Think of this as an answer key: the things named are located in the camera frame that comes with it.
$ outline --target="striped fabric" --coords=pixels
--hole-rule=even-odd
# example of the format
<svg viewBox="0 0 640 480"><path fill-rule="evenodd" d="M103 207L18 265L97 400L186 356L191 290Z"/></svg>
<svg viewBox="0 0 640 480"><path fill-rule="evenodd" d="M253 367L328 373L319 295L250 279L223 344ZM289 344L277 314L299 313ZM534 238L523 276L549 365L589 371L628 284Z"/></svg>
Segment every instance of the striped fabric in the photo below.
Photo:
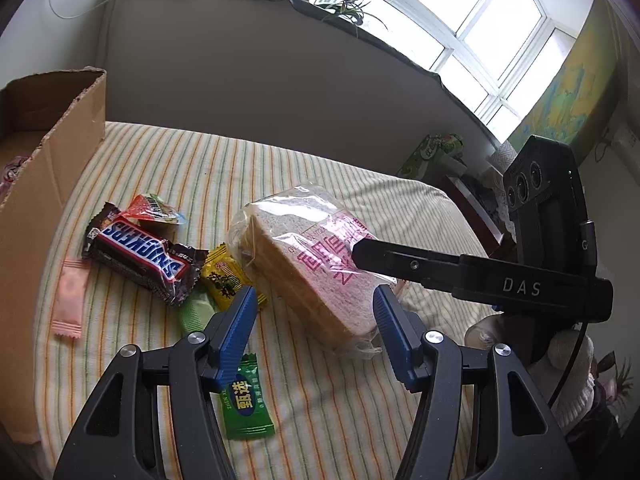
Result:
<svg viewBox="0 0 640 480"><path fill-rule="evenodd" d="M82 338L51 334L52 305L66 258L77 258L84 229L105 201L121 207L153 192L188 218L176 241L213 248L242 205L301 182L324 186L383 240L447 253L483 255L460 212L439 190L316 156L244 140L137 124L108 123L63 213L42 276L36 313L36 410L53 468L83 403L118 349L160 348L180 337L175 311L105 266L92 263ZM258 354L276 435L226 442L238 478L391 479L409 437L418 396L398 383L386 355L341 360L309 339L268 285L269 303L248 351ZM429 327L462 342L490 310L408 285L401 294ZM180 478L168 391L159 393L168 478ZM463 396L453 478L462 478L471 403Z"/></svg>

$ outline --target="silver screw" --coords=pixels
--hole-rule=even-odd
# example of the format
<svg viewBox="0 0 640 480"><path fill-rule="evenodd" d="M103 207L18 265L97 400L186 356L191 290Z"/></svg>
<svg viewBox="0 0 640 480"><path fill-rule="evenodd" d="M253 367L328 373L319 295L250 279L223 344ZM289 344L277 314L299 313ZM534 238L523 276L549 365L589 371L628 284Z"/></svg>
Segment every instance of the silver screw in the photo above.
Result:
<svg viewBox="0 0 640 480"><path fill-rule="evenodd" d="M437 332L435 330L430 330L424 335L424 338L429 343L438 344L438 343L442 343L444 336L440 332Z"/></svg>
<svg viewBox="0 0 640 480"><path fill-rule="evenodd" d="M189 343L191 343L192 345L199 345L200 343L202 343L205 339L207 338L207 336L205 336L202 332L191 332L188 336L187 336L187 341Z"/></svg>
<svg viewBox="0 0 640 480"><path fill-rule="evenodd" d="M120 349L120 355L122 357L131 357L132 355L135 355L137 351L138 349L135 345L124 345Z"/></svg>
<svg viewBox="0 0 640 480"><path fill-rule="evenodd" d="M505 345L504 343L498 343L495 346L495 353L497 353L498 355L507 357L507 355L511 355L511 348L508 345Z"/></svg>

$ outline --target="blue gripper pad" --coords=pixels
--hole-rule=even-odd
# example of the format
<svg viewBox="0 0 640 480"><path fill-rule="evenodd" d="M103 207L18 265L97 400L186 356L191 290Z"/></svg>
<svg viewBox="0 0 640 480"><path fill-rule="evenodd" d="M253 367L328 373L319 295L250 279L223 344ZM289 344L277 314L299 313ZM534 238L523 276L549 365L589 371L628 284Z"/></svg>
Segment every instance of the blue gripper pad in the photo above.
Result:
<svg viewBox="0 0 640 480"><path fill-rule="evenodd" d="M396 379L409 391L418 387L415 367L424 355L418 335L388 285L379 285L373 292L373 315L389 355Z"/></svg>
<svg viewBox="0 0 640 480"><path fill-rule="evenodd" d="M235 380L257 315L258 297L255 289L252 286L244 286L238 290L233 303L223 314L209 343L213 353L218 355L218 371L214 378L214 389L217 392L221 392L227 384Z"/></svg>

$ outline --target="bread in plastic bag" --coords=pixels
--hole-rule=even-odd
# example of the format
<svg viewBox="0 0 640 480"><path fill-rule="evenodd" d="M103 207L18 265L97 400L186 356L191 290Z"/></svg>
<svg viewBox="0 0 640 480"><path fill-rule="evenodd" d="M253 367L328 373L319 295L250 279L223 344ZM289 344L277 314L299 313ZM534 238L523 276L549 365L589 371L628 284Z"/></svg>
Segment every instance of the bread in plastic bag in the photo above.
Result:
<svg viewBox="0 0 640 480"><path fill-rule="evenodd" d="M227 241L325 348L370 358L380 352L371 343L373 291L387 284L398 292L403 283L355 266L351 251L363 238L374 236L324 188L305 184L244 206Z"/></svg>

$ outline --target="bread loaf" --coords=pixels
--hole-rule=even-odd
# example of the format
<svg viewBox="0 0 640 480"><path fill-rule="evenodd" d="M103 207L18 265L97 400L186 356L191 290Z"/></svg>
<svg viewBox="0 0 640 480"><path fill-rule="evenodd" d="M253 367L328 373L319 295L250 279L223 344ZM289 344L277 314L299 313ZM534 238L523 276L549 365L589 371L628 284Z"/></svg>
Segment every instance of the bread loaf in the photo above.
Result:
<svg viewBox="0 0 640 480"><path fill-rule="evenodd" d="M395 283L355 267L351 249L372 237L366 227L324 189L302 189L309 196L300 201L289 190L248 205L240 248L313 337L329 349L352 348L376 333L373 291Z"/></svg>

